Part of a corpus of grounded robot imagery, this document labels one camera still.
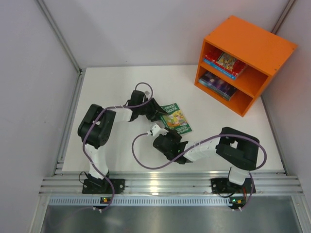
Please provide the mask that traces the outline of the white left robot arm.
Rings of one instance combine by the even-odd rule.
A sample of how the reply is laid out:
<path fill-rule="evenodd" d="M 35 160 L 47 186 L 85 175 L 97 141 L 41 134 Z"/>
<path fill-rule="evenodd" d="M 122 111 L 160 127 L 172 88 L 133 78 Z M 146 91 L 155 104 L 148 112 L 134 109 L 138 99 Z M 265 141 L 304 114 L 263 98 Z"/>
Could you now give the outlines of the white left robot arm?
<path fill-rule="evenodd" d="M 134 90 L 122 106 L 104 109 L 97 104 L 90 105 L 77 131 L 89 160 L 87 178 L 102 182 L 109 177 L 103 146 L 108 142 L 115 123 L 132 122 L 138 116 L 146 116 L 154 122 L 167 115 L 154 98 L 148 98 L 145 92 L 138 90 Z"/>

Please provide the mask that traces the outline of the purple Robinson Crusoe book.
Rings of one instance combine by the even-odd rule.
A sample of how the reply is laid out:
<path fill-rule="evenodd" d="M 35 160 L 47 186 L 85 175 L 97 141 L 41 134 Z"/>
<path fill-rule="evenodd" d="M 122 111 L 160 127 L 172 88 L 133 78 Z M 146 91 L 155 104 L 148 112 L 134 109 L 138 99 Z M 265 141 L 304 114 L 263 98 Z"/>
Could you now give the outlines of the purple Robinson Crusoe book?
<path fill-rule="evenodd" d="M 237 88 L 209 71 L 200 77 L 199 83 L 209 88 L 227 101 L 230 101 L 237 92 Z"/>

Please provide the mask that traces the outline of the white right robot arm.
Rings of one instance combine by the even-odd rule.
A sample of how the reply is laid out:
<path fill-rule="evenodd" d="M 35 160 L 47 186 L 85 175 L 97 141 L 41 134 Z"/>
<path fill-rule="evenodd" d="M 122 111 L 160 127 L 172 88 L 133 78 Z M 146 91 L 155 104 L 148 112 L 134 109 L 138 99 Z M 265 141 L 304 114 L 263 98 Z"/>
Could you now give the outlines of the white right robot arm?
<path fill-rule="evenodd" d="M 169 161 L 182 165 L 203 158 L 222 157 L 231 163 L 228 180 L 236 185 L 243 185 L 249 171 L 257 166 L 259 140 L 230 127 L 223 127 L 221 137 L 205 143 L 182 142 L 177 130 L 161 128 L 156 124 L 151 128 L 150 135 L 155 137 L 154 148 Z"/>

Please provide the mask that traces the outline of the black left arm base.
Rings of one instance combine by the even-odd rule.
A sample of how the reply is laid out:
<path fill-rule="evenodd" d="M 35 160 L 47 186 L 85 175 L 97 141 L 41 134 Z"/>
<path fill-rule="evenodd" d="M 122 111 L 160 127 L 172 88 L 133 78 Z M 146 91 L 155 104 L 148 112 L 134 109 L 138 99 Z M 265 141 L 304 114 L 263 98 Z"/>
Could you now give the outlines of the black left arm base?
<path fill-rule="evenodd" d="M 125 189 L 125 179 L 111 179 L 110 180 L 114 190 L 115 194 L 120 194 Z M 113 190 L 110 185 L 110 183 L 104 179 L 104 180 L 90 180 L 85 179 L 82 189 L 83 194 L 112 194 Z"/>

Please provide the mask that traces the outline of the blue 26-Storey Treehouse book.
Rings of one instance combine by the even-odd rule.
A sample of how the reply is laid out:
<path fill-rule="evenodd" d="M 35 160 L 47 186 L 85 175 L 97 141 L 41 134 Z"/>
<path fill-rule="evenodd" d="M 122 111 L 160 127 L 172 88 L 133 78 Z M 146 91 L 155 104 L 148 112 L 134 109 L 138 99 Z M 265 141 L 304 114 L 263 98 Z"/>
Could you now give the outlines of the blue 26-Storey Treehouse book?
<path fill-rule="evenodd" d="M 204 61 L 206 64 L 208 64 L 208 65 L 210 65 L 211 67 L 213 67 L 214 69 L 216 69 L 217 71 L 219 71 L 219 72 L 223 73 L 224 75 L 230 77 L 231 79 L 233 79 L 233 80 L 236 80 L 236 79 L 237 79 L 237 76 L 235 76 L 233 73 L 230 73 L 229 71 L 227 71 L 227 70 L 225 70 L 225 69 L 223 69 L 223 68 L 217 66 L 216 64 L 212 63 L 211 61 L 209 61 L 209 60 L 207 60 L 207 59 L 205 59 L 205 58 L 203 59 L 203 61 Z"/>

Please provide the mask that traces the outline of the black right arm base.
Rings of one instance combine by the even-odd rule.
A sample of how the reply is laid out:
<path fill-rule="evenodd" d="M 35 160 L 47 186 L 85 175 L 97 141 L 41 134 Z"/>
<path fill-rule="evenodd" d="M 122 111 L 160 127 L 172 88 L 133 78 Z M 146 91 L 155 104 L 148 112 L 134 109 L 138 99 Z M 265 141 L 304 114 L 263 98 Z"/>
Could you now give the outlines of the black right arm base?
<path fill-rule="evenodd" d="M 256 193 L 250 178 L 246 178 L 243 185 L 231 183 L 228 178 L 213 178 L 210 181 L 213 194 L 250 194 L 251 190 Z"/>

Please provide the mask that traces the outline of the green Treehouse book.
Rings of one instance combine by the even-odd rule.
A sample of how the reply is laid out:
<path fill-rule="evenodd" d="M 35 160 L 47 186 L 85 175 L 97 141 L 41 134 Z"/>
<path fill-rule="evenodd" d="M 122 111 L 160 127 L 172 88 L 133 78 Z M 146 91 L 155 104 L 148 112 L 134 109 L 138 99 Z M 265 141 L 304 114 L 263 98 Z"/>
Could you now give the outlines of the green Treehouse book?
<path fill-rule="evenodd" d="M 189 122 L 177 103 L 163 105 L 161 108 L 168 113 L 168 115 L 161 116 L 165 127 L 176 130 L 180 135 L 192 132 Z"/>

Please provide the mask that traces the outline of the red comic cover book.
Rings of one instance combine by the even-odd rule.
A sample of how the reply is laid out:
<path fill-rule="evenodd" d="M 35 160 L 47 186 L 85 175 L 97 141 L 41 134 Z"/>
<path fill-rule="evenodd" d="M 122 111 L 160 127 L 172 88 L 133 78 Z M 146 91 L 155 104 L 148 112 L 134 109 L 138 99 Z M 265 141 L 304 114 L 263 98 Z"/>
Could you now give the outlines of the red comic cover book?
<path fill-rule="evenodd" d="M 233 73 L 239 77 L 241 73 L 246 69 L 247 64 L 231 56 L 230 54 L 212 47 L 205 55 L 204 58 L 216 64 L 217 66 Z"/>

